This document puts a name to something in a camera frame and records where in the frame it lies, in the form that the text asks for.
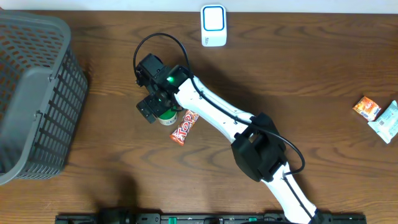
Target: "white device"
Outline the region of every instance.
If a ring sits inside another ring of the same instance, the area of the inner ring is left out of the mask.
[[[202,84],[199,78],[194,78],[195,84],[212,102],[233,114],[234,116],[251,123],[251,113],[241,111],[234,106],[221,99],[219,96],[211,92]],[[224,136],[232,143],[235,141],[235,134],[242,133],[248,126],[242,123],[235,122],[229,116],[216,109],[209,104],[205,99],[200,97],[198,92],[192,85],[191,79],[186,80],[179,86],[179,92],[175,94],[177,103],[188,110],[198,113],[203,119],[218,129]],[[269,187],[276,199],[282,205],[286,218],[293,223],[309,223],[311,218],[305,212],[299,201],[296,199],[294,193],[289,189],[287,182],[283,180],[284,174],[288,173],[289,163],[281,166],[273,175],[274,180],[270,182],[263,182]],[[309,211],[311,216],[315,215],[316,206],[311,203],[301,191],[292,175],[286,175],[289,184],[297,194],[303,206]]]
[[[226,44],[226,11],[219,4],[203,6],[200,10],[201,44],[219,47]]]

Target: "green led light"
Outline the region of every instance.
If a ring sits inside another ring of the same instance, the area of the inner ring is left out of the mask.
[[[167,77],[167,81],[174,82],[174,78],[173,77]]]

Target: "white package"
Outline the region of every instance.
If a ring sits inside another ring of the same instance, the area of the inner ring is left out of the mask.
[[[398,107],[394,100],[387,110],[375,120],[368,122],[368,125],[388,144],[398,133]]]

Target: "small snack package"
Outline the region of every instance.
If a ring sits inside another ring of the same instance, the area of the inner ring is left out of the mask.
[[[368,125],[387,143],[398,133],[398,107],[394,100],[387,110]]]
[[[366,96],[362,97],[362,99],[353,107],[353,109],[368,121],[374,121],[378,112],[381,110],[379,105]]]
[[[187,112],[185,112],[185,116],[183,117],[182,123],[173,132],[173,134],[170,135],[170,138],[183,146],[189,130],[191,130],[192,126],[195,124],[198,118],[199,114],[187,110]]]

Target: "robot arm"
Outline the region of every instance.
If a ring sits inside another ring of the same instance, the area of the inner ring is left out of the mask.
[[[198,113],[230,141],[239,168],[253,180],[263,182],[270,188],[288,220],[295,223],[311,221],[317,208],[306,199],[294,178],[284,175],[289,172],[284,142],[246,125],[255,124],[278,134],[270,117],[262,113],[253,116],[235,108],[193,77],[197,88],[208,100],[246,124],[236,122],[199,95],[186,68],[177,65],[171,69],[152,54],[146,56],[136,70],[137,84],[145,86],[150,93],[138,103],[137,108],[150,123],[176,105]]]
[[[220,97],[212,93],[207,89],[197,77],[194,78],[194,82],[197,87],[212,101],[217,103],[218,106],[222,107],[224,110],[229,111],[240,119],[243,119],[251,123],[251,118],[254,117],[252,114],[243,112],[234,106],[222,100]],[[226,116],[220,110],[216,109],[214,106],[210,105],[206,100],[201,98],[199,94],[195,91],[190,79],[186,80],[179,86],[179,92],[175,94],[175,99],[178,104],[183,108],[192,110],[198,113],[203,119],[213,125],[218,129],[224,136],[233,144],[235,142],[236,133],[241,134],[248,128],[247,125],[237,123],[235,120]],[[296,199],[294,193],[289,189],[286,181],[284,180],[284,173],[290,172],[289,164],[281,164],[278,169],[273,173],[272,180],[266,181],[261,179],[261,182],[265,183],[271,192],[275,195],[276,199],[282,205],[286,218],[294,223],[309,223],[311,218],[302,208],[299,201]],[[289,184],[293,188],[293,191],[297,194],[297,197],[302,202],[303,206],[310,212],[311,217],[315,216],[315,211],[317,208],[308,201],[304,196],[300,187],[297,185],[292,175],[286,176]]]

